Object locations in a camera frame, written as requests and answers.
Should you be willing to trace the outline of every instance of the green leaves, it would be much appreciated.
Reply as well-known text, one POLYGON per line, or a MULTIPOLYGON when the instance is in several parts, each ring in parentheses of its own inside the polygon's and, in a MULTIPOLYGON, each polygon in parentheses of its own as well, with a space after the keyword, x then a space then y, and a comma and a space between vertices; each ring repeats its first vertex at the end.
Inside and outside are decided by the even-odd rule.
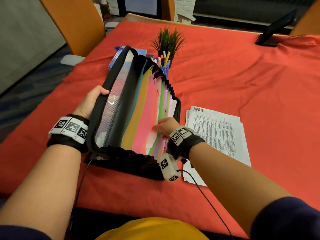
POLYGON ((152 47, 158 51, 158 54, 162 54, 163 51, 168 53, 170 51, 170 56, 174 54, 186 43, 185 38, 182 37, 182 33, 175 28, 173 33, 170 33, 168 27, 165 27, 164 30, 160 28, 158 33, 158 39, 152 42, 152 47))

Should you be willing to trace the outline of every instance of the sleeve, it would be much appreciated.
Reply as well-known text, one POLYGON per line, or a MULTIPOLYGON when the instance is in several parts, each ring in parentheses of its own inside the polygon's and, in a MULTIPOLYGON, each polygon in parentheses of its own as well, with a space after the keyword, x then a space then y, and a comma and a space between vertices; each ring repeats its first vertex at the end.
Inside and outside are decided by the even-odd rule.
POLYGON ((38 230, 23 226, 0 226, 1 240, 51 240, 51 238, 38 230))
POLYGON ((320 240, 320 212, 298 198, 280 198, 258 214, 250 235, 252 240, 320 240))

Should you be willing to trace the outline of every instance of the accordion folder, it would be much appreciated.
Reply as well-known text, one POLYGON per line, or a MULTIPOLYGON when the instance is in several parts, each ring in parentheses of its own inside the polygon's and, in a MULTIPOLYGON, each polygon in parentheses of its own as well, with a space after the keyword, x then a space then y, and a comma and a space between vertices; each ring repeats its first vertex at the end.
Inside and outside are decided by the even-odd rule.
POLYGON ((158 119, 180 122, 181 102, 161 69, 126 46, 104 81, 90 116, 85 163, 164 180, 158 159, 167 141, 152 130, 158 119))

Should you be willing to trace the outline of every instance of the table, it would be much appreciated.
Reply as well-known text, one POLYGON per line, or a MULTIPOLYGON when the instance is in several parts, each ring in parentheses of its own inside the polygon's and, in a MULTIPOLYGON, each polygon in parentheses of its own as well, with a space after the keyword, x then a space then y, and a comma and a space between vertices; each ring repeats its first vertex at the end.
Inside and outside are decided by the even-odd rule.
MULTIPOLYGON (((102 84, 114 47, 147 49, 165 24, 121 22, 0 145, 0 193, 12 194, 46 149, 47 134, 87 92, 102 84)), ((240 116, 252 167, 320 209, 320 38, 254 45, 258 34, 178 25, 186 37, 169 71, 185 111, 198 106, 240 116)), ((86 164, 82 163, 80 176, 86 164)), ((214 195, 202 187, 234 236, 246 237, 214 195)), ((154 181, 90 166, 79 207, 136 217, 180 219, 228 234, 194 184, 154 181)))

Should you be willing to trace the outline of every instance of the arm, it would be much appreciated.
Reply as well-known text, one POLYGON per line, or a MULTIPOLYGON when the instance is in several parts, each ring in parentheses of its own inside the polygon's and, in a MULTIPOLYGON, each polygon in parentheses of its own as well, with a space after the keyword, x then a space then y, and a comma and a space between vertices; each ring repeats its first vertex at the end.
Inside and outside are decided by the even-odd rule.
MULTIPOLYGON (((170 117, 159 120, 154 129, 169 137, 178 127, 170 117)), ((189 158, 210 191, 248 236, 254 219, 265 206, 291 196, 266 176, 204 142, 191 148, 189 158)))
MULTIPOLYGON (((94 88, 73 114, 89 118, 99 94, 94 88)), ((63 239, 77 190, 81 153, 66 145, 52 145, 0 210, 0 225, 16 225, 63 239)))

